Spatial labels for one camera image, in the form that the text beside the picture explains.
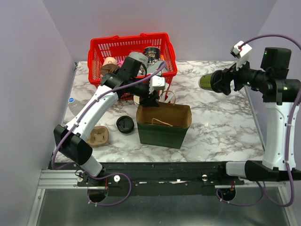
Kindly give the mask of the green paper coffee cup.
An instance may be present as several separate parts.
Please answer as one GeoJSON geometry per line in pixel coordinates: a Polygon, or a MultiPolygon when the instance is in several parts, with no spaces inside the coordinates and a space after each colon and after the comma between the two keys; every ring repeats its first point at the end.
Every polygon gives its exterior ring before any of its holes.
{"type": "Polygon", "coordinates": [[[201,89],[212,91],[211,87],[212,73],[205,74],[200,77],[198,84],[201,89]]]}

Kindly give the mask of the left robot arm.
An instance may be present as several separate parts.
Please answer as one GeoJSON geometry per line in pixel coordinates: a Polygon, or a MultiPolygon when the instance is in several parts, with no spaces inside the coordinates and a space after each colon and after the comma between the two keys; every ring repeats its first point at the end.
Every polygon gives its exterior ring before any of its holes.
{"type": "Polygon", "coordinates": [[[162,61],[151,75],[137,79],[141,66],[142,62],[126,57],[120,68],[103,76],[94,96],[69,123],[55,127],[56,149],[51,160],[52,168],[55,167],[56,154],[60,152],[88,174],[92,185],[99,186],[104,182],[103,166],[92,155],[87,139],[104,113],[125,93],[139,96],[148,105],[157,104],[158,95],[150,91],[149,80],[159,74],[166,63],[162,61]]]}

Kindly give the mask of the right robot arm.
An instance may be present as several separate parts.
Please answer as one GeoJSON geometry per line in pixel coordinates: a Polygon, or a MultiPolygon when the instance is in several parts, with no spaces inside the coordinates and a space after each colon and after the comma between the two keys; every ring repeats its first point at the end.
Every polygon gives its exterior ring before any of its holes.
{"type": "Polygon", "coordinates": [[[217,171],[217,181],[223,185],[241,177],[250,181],[288,181],[300,180],[301,172],[294,162],[293,124],[298,109],[293,105],[301,83],[287,79],[291,50],[287,48],[266,47],[260,70],[251,69],[246,62],[228,69],[218,70],[209,76],[209,90],[229,95],[230,83],[239,91],[248,86],[262,93],[267,110],[267,138],[262,161],[229,161],[225,168],[217,171]]]}

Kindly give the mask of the brown paper bag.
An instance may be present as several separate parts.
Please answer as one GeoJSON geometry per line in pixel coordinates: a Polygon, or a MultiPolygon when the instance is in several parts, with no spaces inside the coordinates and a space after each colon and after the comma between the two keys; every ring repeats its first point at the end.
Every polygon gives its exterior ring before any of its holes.
{"type": "Polygon", "coordinates": [[[136,112],[140,143],[181,148],[192,123],[189,105],[159,102],[159,107],[142,107],[136,112]]]}

